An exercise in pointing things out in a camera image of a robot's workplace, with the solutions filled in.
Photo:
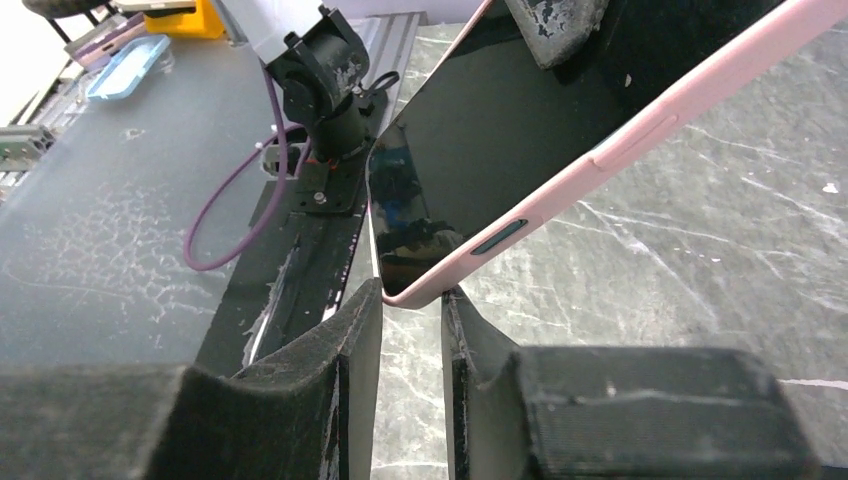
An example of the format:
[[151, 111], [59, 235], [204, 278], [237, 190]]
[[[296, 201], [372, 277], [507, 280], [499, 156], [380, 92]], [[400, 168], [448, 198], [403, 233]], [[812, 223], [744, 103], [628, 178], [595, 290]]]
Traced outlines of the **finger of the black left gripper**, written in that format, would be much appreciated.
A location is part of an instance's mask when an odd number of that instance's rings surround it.
[[600, 28], [609, 0], [506, 0], [537, 65], [549, 70], [572, 57]]

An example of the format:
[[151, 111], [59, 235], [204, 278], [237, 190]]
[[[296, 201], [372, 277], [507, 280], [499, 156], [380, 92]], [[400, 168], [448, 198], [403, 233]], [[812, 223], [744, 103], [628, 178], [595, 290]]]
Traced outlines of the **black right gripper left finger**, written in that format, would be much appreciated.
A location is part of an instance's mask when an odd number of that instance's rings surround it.
[[366, 479], [382, 320], [374, 278], [230, 378], [186, 364], [3, 369], [1, 475]]

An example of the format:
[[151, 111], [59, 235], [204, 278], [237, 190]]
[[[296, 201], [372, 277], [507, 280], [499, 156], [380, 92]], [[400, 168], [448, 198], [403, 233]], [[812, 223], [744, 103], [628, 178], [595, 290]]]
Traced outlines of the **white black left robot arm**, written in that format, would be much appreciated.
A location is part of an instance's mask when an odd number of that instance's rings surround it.
[[[507, 11], [536, 61], [550, 69], [573, 56], [599, 28], [605, 1], [509, 1]], [[223, 8], [284, 92], [287, 117], [302, 125], [320, 162], [365, 150], [355, 106], [370, 68], [363, 40], [321, 1], [226, 1]]]

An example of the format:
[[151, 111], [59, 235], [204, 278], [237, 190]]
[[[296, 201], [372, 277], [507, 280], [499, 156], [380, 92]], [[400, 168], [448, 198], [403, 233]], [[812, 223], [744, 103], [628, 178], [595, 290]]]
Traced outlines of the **yellow bin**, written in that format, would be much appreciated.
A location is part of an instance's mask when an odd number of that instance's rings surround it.
[[192, 12], [165, 14], [164, 10], [144, 13], [144, 23], [149, 33], [177, 37], [217, 39], [226, 27], [211, 1], [196, 1]]

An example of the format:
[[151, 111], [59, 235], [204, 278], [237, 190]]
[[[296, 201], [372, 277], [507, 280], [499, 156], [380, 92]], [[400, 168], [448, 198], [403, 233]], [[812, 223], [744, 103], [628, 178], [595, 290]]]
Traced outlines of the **pink phone case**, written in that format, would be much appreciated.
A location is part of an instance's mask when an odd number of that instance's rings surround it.
[[[430, 75], [494, 2], [486, 1], [480, 5]], [[793, 54], [847, 15], [847, 5], [843, 1], [771, 2], [774, 8], [769, 13], [676, 80], [605, 140], [580, 155], [502, 217], [453, 250], [404, 292], [391, 296], [385, 292], [383, 285], [384, 301], [406, 309], [427, 305], [601, 186], [686, 122]]]

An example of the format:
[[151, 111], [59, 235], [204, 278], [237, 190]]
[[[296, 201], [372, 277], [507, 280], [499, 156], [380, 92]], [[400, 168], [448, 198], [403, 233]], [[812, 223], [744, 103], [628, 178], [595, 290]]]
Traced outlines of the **aluminium front rail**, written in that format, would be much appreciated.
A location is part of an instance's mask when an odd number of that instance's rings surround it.
[[386, 72], [405, 73], [415, 34], [426, 20], [427, 14], [419, 11], [349, 21], [369, 53], [370, 68], [362, 81], [365, 87], [370, 87]]

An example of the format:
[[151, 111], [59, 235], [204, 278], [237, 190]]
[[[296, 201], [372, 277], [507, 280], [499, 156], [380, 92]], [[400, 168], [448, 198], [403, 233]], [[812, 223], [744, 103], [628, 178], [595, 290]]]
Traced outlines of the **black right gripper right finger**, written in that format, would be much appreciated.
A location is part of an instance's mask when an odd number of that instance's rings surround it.
[[442, 296], [454, 479], [818, 479], [757, 357], [704, 347], [521, 346]]

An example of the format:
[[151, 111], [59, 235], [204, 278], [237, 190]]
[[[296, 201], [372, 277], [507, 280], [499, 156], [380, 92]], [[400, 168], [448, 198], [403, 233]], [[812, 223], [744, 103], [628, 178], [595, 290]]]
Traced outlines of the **pink cased phone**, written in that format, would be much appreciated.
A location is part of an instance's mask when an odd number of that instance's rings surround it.
[[494, 2], [372, 149], [385, 292], [404, 292], [773, 8], [612, 1], [587, 42], [544, 70]]

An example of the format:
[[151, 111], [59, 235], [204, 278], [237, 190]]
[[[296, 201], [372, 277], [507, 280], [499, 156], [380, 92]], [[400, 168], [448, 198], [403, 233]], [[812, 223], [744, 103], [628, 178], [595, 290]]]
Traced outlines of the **light blue tray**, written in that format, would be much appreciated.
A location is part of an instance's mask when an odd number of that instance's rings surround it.
[[121, 100], [131, 95], [159, 58], [170, 48], [167, 35], [154, 34], [128, 42], [88, 86], [89, 101]]

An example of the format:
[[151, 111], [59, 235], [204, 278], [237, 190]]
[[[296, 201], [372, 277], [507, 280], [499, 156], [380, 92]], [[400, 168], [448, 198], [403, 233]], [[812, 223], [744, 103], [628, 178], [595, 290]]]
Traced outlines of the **black base bar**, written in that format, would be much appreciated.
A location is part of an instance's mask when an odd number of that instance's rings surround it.
[[308, 162], [234, 267], [196, 364], [231, 376], [295, 340], [341, 303], [366, 213], [364, 155]]

